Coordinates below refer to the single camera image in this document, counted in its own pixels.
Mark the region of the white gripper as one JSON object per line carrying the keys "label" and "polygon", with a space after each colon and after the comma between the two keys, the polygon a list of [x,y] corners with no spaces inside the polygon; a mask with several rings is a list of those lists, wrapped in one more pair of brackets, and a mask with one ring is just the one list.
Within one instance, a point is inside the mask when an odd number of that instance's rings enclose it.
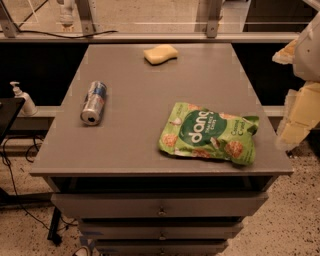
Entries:
{"label": "white gripper", "polygon": [[276,146],[291,151],[320,122],[320,12],[297,40],[273,55],[272,61],[282,65],[293,63],[294,74],[308,81],[298,91],[288,91],[283,119],[277,128]]}

